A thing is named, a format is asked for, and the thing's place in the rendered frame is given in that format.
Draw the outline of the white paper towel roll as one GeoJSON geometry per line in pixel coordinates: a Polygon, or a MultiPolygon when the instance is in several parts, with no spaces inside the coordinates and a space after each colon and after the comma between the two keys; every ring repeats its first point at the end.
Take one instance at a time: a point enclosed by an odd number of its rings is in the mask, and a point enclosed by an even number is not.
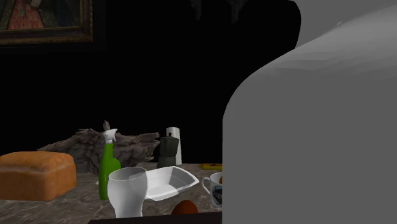
{"type": "MultiPolygon", "coordinates": [[[[177,128],[177,127],[168,127],[168,128],[166,128],[166,134],[168,136],[180,139],[180,129],[177,128]]],[[[180,141],[178,143],[178,150],[177,150],[177,153],[176,153],[176,164],[177,165],[181,165],[182,164],[181,142],[180,141]]]]}

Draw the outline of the grey moka pot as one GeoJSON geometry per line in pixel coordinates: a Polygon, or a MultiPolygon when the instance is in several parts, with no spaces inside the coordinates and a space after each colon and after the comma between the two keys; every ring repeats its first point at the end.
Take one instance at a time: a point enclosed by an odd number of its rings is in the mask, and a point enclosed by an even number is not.
{"type": "Polygon", "coordinates": [[[158,168],[175,166],[177,164],[176,155],[178,146],[179,139],[173,137],[171,133],[160,139],[158,168]]]}

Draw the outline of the white angular bowl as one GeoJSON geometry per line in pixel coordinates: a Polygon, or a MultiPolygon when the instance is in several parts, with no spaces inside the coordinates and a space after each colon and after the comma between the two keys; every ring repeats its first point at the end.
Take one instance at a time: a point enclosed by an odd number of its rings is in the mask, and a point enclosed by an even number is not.
{"type": "Polygon", "coordinates": [[[145,199],[156,202],[174,197],[199,183],[192,173],[176,166],[153,169],[146,175],[148,191],[145,199]]]}

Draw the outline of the white printed mug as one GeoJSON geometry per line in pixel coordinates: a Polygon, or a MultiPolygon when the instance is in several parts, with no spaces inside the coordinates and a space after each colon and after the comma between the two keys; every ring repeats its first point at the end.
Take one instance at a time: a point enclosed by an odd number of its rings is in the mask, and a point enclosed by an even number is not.
{"type": "Polygon", "coordinates": [[[217,172],[212,174],[210,177],[204,177],[200,182],[202,188],[209,195],[211,203],[218,208],[222,208],[223,186],[220,183],[222,177],[223,174],[221,172],[217,172]],[[209,188],[205,186],[205,181],[209,182],[209,188]]]}

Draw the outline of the brown egg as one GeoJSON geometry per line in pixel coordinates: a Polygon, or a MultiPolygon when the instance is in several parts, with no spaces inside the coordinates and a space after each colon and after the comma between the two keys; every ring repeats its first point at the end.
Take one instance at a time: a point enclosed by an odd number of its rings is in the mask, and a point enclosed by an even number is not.
{"type": "Polygon", "coordinates": [[[196,205],[190,200],[182,200],[178,203],[171,214],[195,214],[198,213],[196,205]]]}

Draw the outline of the green spray bottle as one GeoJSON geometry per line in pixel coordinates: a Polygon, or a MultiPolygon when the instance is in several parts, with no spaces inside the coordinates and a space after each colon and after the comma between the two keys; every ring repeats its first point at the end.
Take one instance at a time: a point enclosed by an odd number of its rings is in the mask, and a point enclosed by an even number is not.
{"type": "Polygon", "coordinates": [[[98,182],[99,182],[99,197],[101,200],[107,200],[107,183],[109,175],[121,168],[118,159],[113,156],[113,142],[116,141],[115,134],[118,129],[109,129],[104,131],[105,139],[104,149],[99,166],[98,182]]]}

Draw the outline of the white glass cup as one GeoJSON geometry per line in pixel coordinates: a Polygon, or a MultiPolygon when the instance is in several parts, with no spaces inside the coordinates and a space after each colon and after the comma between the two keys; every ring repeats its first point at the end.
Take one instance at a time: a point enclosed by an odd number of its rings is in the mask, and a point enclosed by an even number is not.
{"type": "Polygon", "coordinates": [[[126,167],[113,171],[109,175],[107,192],[116,218],[142,217],[148,192],[146,169],[126,167]]]}

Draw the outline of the grey feathered bird figure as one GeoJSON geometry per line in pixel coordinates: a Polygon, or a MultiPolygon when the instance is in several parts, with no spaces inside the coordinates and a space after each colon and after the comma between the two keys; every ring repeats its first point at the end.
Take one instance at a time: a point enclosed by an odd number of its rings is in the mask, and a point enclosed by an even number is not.
{"type": "MultiPolygon", "coordinates": [[[[160,144],[159,133],[139,134],[126,136],[119,132],[115,134],[116,141],[113,146],[113,157],[121,167],[132,167],[141,162],[149,162],[154,158],[153,151],[160,144]]],[[[48,144],[41,151],[67,153],[74,158],[78,173],[99,173],[99,164],[104,149],[104,136],[102,132],[94,129],[80,129],[66,140],[48,144]]]]}

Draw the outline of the brown bread loaf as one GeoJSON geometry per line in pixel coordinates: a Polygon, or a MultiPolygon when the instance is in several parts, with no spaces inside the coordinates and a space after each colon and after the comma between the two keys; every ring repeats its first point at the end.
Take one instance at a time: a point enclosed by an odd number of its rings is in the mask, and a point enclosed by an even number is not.
{"type": "Polygon", "coordinates": [[[53,200],[76,187],[74,158],[50,151],[0,156],[0,199],[53,200]]]}

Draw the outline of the framed wall picture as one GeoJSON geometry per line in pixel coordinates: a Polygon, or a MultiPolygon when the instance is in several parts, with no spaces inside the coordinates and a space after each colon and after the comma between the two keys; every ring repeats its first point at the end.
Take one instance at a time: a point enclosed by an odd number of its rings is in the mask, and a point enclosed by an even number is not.
{"type": "Polygon", "coordinates": [[[92,0],[0,0],[0,46],[93,41],[92,0]]]}

